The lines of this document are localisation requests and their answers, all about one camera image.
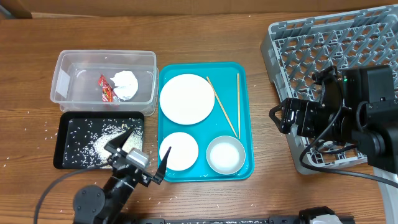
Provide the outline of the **white napkin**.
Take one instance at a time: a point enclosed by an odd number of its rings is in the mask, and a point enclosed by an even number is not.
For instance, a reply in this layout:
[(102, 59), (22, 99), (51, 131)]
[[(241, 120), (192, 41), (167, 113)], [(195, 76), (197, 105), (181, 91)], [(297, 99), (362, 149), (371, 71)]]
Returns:
[(131, 71), (118, 72), (111, 81), (115, 85), (115, 94), (123, 101), (130, 100), (139, 88), (137, 78)]

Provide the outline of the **large white plate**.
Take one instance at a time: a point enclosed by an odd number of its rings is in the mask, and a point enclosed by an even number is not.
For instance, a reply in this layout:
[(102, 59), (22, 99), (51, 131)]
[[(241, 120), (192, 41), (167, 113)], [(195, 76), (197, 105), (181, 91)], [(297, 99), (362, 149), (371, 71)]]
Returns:
[(207, 118), (215, 105), (215, 94), (204, 78), (181, 74), (171, 78), (160, 92), (160, 108), (171, 121), (197, 124)]

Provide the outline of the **red snack wrapper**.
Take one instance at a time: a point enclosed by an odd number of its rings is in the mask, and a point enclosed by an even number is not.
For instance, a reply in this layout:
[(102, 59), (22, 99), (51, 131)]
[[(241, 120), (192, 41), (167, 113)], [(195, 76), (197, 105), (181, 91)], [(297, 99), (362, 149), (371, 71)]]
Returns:
[(115, 94), (111, 85), (107, 82), (105, 76), (103, 74), (100, 75), (98, 80), (98, 85), (102, 89), (102, 101), (103, 102), (120, 102), (120, 99)]

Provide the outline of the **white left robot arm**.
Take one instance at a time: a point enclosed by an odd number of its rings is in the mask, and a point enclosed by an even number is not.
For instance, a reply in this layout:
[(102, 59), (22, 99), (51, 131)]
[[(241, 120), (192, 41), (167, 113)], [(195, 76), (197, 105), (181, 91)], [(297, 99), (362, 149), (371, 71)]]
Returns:
[(152, 182), (159, 185), (163, 181), (172, 148), (167, 149), (155, 175), (150, 175), (146, 172), (147, 154), (137, 149), (129, 153), (123, 151), (133, 130), (130, 128), (105, 144), (104, 149), (111, 153), (108, 162), (113, 169), (112, 176), (104, 187), (87, 185), (76, 193), (74, 223), (114, 223), (138, 184), (148, 187)]

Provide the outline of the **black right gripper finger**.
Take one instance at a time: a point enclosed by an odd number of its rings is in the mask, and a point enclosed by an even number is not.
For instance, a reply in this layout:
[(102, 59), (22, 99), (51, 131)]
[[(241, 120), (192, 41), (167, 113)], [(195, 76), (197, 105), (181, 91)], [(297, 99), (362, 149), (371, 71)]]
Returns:
[(285, 112), (283, 109), (273, 108), (269, 112), (270, 119), (274, 122), (277, 126), (277, 129), (283, 133), (288, 133), (288, 122), (285, 117)]
[(282, 102), (280, 102), (277, 106), (275, 106), (272, 110), (273, 112), (283, 111), (284, 108), (291, 102), (291, 98), (286, 98)]

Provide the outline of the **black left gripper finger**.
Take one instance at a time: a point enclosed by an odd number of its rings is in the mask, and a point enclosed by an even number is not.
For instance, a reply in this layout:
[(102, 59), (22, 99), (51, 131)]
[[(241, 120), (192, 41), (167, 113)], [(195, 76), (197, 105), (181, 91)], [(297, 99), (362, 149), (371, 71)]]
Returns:
[(117, 153), (122, 151), (124, 144), (132, 134), (133, 130), (133, 128), (129, 128), (127, 131), (123, 132), (119, 136), (116, 136), (115, 138), (109, 140), (105, 144), (104, 149), (110, 153)]
[(157, 169), (157, 172), (155, 174), (155, 183), (156, 184), (160, 184), (165, 177), (166, 170), (167, 170), (167, 160), (168, 160), (171, 148), (172, 147), (169, 147), (167, 149), (167, 152), (165, 153), (164, 158), (161, 160), (160, 166)]

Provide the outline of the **grey white bowl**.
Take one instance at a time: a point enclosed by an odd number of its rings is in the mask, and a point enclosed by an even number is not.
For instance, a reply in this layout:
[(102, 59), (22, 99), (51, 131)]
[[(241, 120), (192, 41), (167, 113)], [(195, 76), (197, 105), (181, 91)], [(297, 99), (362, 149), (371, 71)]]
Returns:
[(206, 150), (208, 165), (221, 175), (237, 173), (246, 161), (246, 150), (232, 136), (219, 136), (209, 143)]

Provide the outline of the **pink bowl with rice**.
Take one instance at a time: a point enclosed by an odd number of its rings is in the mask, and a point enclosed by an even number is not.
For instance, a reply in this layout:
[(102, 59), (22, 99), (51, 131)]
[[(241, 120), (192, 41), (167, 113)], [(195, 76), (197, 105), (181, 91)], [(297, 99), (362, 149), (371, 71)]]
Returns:
[(167, 168), (174, 171), (183, 171), (190, 168), (198, 158), (198, 144), (189, 134), (176, 132), (169, 134), (159, 146), (159, 157), (162, 160), (171, 147)]

